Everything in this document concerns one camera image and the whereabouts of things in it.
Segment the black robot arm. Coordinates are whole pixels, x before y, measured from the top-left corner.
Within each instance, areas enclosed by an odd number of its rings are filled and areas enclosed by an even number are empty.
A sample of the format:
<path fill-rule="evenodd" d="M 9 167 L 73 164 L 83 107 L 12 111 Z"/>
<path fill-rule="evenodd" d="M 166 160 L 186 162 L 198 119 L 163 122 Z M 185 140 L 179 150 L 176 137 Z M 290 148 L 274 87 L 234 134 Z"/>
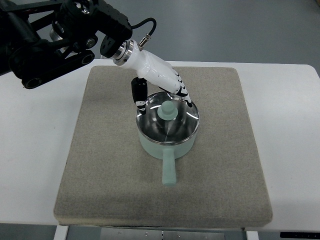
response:
<path fill-rule="evenodd" d="M 112 57 L 132 36 L 128 18 L 103 0 L 0 3 L 0 73 L 34 89 L 91 63 L 97 32 L 100 52 Z"/>

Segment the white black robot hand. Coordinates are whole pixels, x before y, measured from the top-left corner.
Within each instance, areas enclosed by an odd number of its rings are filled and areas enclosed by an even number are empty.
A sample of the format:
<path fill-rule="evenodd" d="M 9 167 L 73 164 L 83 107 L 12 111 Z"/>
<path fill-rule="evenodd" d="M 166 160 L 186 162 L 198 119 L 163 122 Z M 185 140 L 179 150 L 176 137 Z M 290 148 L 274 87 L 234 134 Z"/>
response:
<path fill-rule="evenodd" d="M 192 100 L 179 73 L 168 62 L 141 49 L 136 41 L 130 39 L 124 42 L 112 59 L 117 66 L 136 71 L 137 77 L 131 81 L 132 98 L 143 115 L 147 105 L 147 82 L 179 97 L 192 107 Z"/>

